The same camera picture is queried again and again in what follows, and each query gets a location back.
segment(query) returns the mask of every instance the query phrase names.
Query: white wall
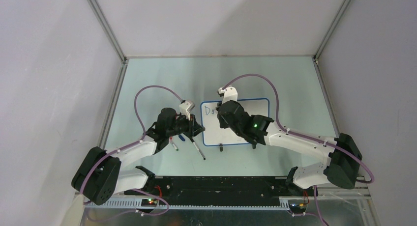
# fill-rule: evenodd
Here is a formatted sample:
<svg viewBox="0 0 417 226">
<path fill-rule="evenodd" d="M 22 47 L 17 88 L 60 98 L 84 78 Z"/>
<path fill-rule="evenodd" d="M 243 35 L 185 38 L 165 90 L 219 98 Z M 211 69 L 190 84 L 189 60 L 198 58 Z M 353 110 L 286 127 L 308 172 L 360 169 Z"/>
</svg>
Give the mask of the white wall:
<svg viewBox="0 0 417 226">
<path fill-rule="evenodd" d="M 127 56 L 313 55 L 343 0 L 98 0 Z"/>
<path fill-rule="evenodd" d="M 58 225 L 120 62 L 86 0 L 0 0 L 0 225 Z"/>
<path fill-rule="evenodd" d="M 417 0 L 353 0 L 320 68 L 342 132 L 375 174 L 382 225 L 416 225 Z"/>
</svg>

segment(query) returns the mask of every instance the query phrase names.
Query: blue marker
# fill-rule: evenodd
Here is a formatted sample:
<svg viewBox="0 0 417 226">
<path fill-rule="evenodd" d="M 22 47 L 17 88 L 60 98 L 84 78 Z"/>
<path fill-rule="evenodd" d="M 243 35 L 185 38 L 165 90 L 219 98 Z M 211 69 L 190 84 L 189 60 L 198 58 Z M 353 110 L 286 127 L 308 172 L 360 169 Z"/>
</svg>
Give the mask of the blue marker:
<svg viewBox="0 0 417 226">
<path fill-rule="evenodd" d="M 179 134 L 178 137 L 181 139 L 181 141 L 185 141 L 185 138 L 181 134 Z"/>
</svg>

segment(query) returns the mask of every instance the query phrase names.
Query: whiteboard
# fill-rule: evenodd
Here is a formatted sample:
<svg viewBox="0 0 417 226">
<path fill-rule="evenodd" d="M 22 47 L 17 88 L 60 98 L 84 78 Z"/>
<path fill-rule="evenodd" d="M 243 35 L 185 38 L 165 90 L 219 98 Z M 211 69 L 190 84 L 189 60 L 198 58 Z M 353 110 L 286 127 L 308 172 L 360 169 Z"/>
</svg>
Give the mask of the whiteboard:
<svg viewBox="0 0 417 226">
<path fill-rule="evenodd" d="M 221 129 L 215 108 L 220 101 L 202 102 L 200 105 L 201 124 L 206 130 L 203 132 L 204 146 L 248 144 L 245 139 L 237 136 L 231 129 Z M 238 100 L 249 115 L 260 114 L 269 117 L 269 100 L 267 98 Z"/>
</svg>

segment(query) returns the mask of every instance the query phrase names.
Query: white tabletop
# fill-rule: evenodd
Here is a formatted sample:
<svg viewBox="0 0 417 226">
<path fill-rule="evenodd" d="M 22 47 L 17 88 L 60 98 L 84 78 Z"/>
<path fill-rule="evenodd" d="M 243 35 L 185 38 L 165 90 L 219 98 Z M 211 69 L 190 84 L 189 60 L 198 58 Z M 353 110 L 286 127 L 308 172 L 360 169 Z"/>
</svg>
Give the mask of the white tabletop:
<svg viewBox="0 0 417 226">
<path fill-rule="evenodd" d="M 106 143 L 114 150 L 137 140 L 141 126 L 135 116 L 133 102 L 138 90 L 148 85 L 163 85 L 182 99 L 196 104 L 193 110 L 201 121 L 203 101 L 219 100 L 217 90 L 233 78 L 247 73 L 258 73 L 269 78 L 278 90 L 279 118 L 283 125 L 303 132 L 335 136 L 330 115 L 317 78 L 312 59 L 307 56 L 254 57 L 190 57 L 130 59 L 112 126 Z M 239 99 L 266 97 L 270 100 L 270 116 L 275 119 L 275 97 L 272 88 L 256 77 L 243 78 L 233 86 Z M 138 110 L 145 128 L 156 121 L 164 107 L 178 109 L 179 101 L 171 93 L 150 88 L 139 95 Z M 248 144 L 218 147 L 204 146 L 202 136 L 195 138 L 204 152 L 204 161 L 192 143 L 178 137 L 156 155 L 145 157 L 135 165 L 142 165 L 156 175 L 177 176 L 285 176 L 294 166 L 317 162 L 302 154 L 281 148 Z"/>
</svg>

